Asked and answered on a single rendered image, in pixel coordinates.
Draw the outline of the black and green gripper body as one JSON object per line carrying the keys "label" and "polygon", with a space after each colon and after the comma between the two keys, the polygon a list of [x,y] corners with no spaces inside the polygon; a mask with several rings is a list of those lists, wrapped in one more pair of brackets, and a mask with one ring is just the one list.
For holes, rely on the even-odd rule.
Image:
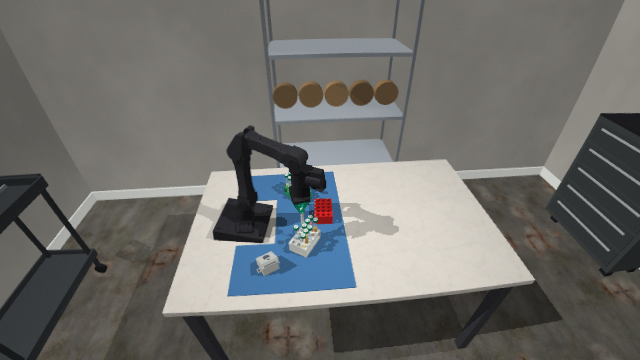
{"label": "black and green gripper body", "polygon": [[301,187],[305,186],[305,184],[302,185],[302,186],[294,186],[291,183],[291,186],[289,187],[289,193],[290,193],[290,197],[291,197],[292,203],[294,205],[297,205],[297,204],[300,204],[300,203],[304,203],[304,202],[305,203],[310,202],[310,197],[301,198]]}

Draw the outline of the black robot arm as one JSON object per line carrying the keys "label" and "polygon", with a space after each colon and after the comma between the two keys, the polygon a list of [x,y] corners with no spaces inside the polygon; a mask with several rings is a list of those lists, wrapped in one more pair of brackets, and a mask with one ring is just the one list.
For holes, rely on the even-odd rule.
{"label": "black robot arm", "polygon": [[[227,148],[227,155],[232,159],[238,182],[236,233],[252,232],[250,208],[258,201],[250,169],[252,150],[267,155],[289,168],[291,183],[294,186],[305,184],[301,187],[301,198],[310,196],[310,187],[319,192],[326,189],[324,170],[307,165],[308,153],[304,149],[276,142],[253,130],[254,126],[250,125],[243,132],[239,132]],[[245,209],[250,210],[244,211]]]}

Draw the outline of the blue bench mat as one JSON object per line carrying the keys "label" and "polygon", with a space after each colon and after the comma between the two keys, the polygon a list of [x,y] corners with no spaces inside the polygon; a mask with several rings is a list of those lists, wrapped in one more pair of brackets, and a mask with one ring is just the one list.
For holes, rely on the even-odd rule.
{"label": "blue bench mat", "polygon": [[[314,199],[332,199],[333,223],[317,224],[320,239],[307,258],[289,249],[293,226],[300,229],[301,218],[284,194],[284,174],[252,176],[258,201],[277,200],[275,244],[236,246],[227,297],[356,288],[334,174],[324,174],[323,192],[310,187],[312,198],[305,208],[304,223],[308,215],[314,218]],[[264,276],[256,270],[256,258],[271,251],[280,268]]]}

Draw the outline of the green tube rack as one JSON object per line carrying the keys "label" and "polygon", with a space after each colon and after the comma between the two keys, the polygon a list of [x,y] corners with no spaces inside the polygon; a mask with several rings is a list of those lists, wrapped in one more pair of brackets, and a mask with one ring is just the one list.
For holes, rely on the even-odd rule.
{"label": "green tube rack", "polygon": [[[284,186],[284,194],[286,194],[290,198],[289,187]],[[312,198],[312,191],[310,190],[310,199]]]}

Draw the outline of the red tube rack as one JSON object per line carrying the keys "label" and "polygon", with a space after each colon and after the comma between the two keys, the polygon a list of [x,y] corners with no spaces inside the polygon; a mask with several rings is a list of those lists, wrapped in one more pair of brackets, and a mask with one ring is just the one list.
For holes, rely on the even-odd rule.
{"label": "red tube rack", "polygon": [[314,217],[318,218],[317,224],[332,224],[332,199],[314,199]]}

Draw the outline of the white test tube rack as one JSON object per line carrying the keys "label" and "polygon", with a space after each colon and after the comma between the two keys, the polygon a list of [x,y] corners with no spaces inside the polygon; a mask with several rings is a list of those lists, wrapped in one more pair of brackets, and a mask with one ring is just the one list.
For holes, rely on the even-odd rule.
{"label": "white test tube rack", "polygon": [[[312,239],[309,240],[308,244],[306,244],[306,248],[302,248],[300,235],[299,235],[299,239],[298,240],[295,239],[295,235],[294,235],[294,237],[289,242],[289,249],[290,249],[290,251],[295,252],[295,253],[307,258],[307,256],[312,251],[312,249],[314,248],[314,246],[316,245],[316,243],[318,242],[319,239],[320,239],[320,230],[317,229],[317,232],[314,232],[313,229],[312,229]],[[300,244],[300,245],[298,245],[298,244]]]}

